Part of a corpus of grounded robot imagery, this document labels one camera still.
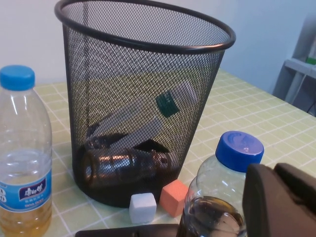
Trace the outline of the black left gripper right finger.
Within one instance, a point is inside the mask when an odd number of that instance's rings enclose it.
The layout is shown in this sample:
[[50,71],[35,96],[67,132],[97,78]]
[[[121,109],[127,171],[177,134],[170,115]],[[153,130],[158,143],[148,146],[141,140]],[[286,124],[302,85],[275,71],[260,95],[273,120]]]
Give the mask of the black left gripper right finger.
[[277,163],[274,171],[288,189],[296,205],[316,214],[316,179],[287,163]]

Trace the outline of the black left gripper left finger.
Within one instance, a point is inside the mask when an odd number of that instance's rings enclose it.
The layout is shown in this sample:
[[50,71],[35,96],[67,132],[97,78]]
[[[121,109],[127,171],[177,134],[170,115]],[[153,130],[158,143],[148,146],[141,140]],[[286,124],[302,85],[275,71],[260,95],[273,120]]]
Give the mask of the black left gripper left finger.
[[249,165],[242,208],[249,237],[314,237],[316,215],[296,205],[274,168]]

